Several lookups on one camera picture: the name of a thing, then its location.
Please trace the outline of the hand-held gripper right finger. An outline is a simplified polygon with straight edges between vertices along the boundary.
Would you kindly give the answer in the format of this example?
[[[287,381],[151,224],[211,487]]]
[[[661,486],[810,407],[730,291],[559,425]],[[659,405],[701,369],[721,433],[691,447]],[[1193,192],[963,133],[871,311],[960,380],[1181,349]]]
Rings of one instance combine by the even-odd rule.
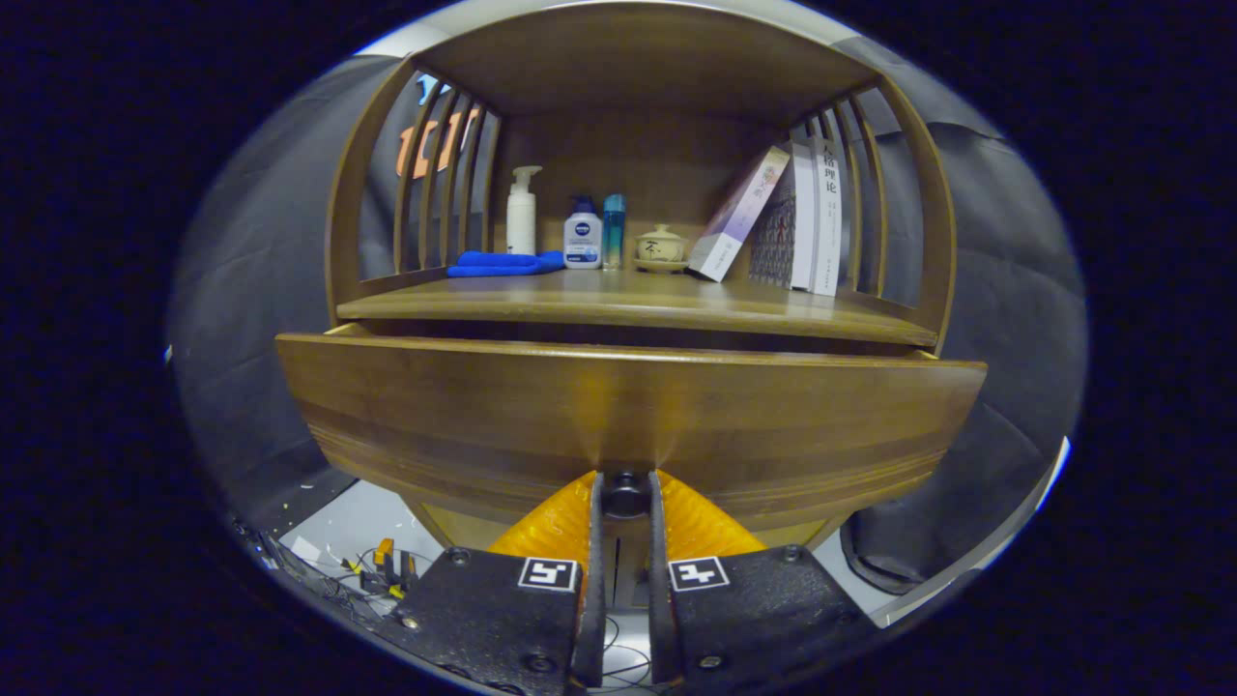
[[[677,692],[779,692],[873,648],[880,628],[805,546],[673,559],[670,478],[649,472],[649,676]]]

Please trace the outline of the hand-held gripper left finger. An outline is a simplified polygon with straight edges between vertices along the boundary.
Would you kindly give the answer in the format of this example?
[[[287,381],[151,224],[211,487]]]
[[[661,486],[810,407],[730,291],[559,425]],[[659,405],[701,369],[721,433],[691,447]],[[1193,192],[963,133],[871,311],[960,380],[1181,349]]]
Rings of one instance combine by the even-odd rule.
[[[583,695],[604,682],[604,477],[550,494],[486,550],[450,546],[383,619],[383,639],[477,686]]]

